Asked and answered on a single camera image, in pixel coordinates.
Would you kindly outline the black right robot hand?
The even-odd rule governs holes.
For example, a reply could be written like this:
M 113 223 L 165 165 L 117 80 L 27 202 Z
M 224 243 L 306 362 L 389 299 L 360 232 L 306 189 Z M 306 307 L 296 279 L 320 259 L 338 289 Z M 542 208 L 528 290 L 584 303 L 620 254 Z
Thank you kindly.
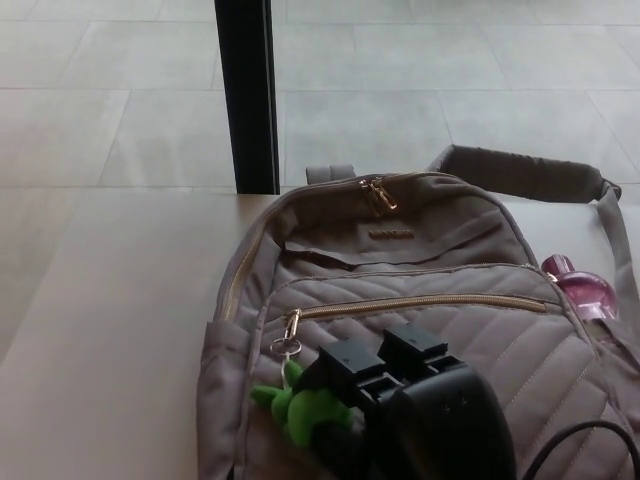
M 339 479 L 513 479 L 510 431 L 487 381 L 411 324 L 384 330 L 378 353 L 330 343 L 296 382 L 359 410 L 356 433 L 326 422 L 311 449 Z

